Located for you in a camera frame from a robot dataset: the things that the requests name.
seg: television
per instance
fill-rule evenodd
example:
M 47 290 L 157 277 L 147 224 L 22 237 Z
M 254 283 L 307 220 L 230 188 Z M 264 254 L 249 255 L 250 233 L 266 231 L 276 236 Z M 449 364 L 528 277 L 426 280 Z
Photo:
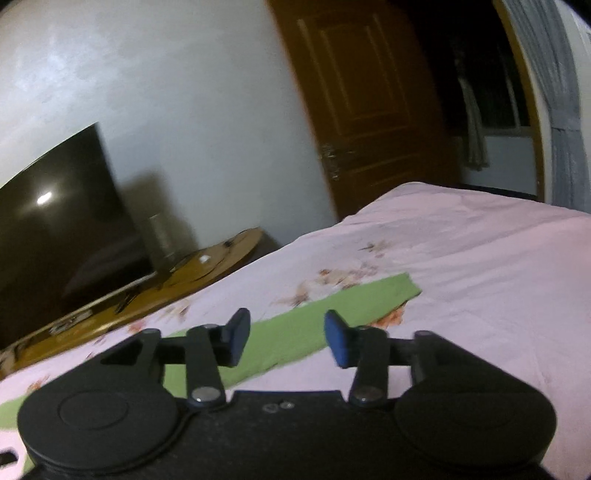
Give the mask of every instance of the television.
M 96 125 L 0 187 L 0 351 L 153 276 Z

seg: wooden door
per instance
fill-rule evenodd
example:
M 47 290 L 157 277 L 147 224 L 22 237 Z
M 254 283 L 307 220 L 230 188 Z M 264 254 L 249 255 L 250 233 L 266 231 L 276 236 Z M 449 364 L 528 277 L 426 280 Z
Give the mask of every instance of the wooden door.
M 385 0 L 269 0 L 301 87 L 340 218 L 458 166 L 427 61 Z

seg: wooden shelf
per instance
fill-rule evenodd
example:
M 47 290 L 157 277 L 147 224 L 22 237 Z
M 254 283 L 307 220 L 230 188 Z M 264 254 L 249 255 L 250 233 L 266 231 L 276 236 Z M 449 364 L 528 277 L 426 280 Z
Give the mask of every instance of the wooden shelf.
M 115 313 L 116 306 L 111 306 L 58 335 L 48 336 L 47 331 L 53 324 L 35 332 L 33 335 L 36 338 L 42 336 L 44 339 L 25 348 L 17 347 L 12 352 L 4 353 L 0 365 L 0 380 L 29 365 L 140 319 L 226 277 L 247 262 L 261 241 L 262 234 L 261 229 L 253 228 L 239 233 L 227 242 L 199 250 L 164 282 L 142 291 L 119 314 Z M 201 263 L 200 258 L 203 255 L 210 258 Z M 28 340 L 31 343 L 31 338 L 32 336 L 25 338 L 23 342 Z

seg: brown door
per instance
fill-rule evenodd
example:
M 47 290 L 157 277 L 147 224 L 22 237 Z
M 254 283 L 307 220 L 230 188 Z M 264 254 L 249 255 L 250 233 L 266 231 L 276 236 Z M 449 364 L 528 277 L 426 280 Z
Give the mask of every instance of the brown door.
M 439 100 L 404 11 L 382 0 L 269 0 L 339 217 L 407 181 L 453 183 Z

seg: bed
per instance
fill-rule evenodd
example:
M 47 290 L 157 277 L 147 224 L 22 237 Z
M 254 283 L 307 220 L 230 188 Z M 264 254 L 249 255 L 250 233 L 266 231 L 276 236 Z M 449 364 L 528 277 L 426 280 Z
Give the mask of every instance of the bed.
M 254 321 L 349 284 L 410 273 L 423 290 L 390 336 L 432 330 L 541 390 L 558 415 L 543 465 L 562 480 L 591 474 L 591 216 L 484 192 L 408 183 L 331 228 L 304 235 L 224 280 L 122 329 L 0 382 L 0 404 L 34 390 L 147 327 L 163 335 L 225 323 L 239 307 Z M 249 390 L 349 391 L 354 369 L 328 349 L 251 378 Z M 389 396 L 410 386 L 391 367 Z M 22 452 L 15 431 L 0 449 Z M 18 478 L 23 459 L 0 470 Z

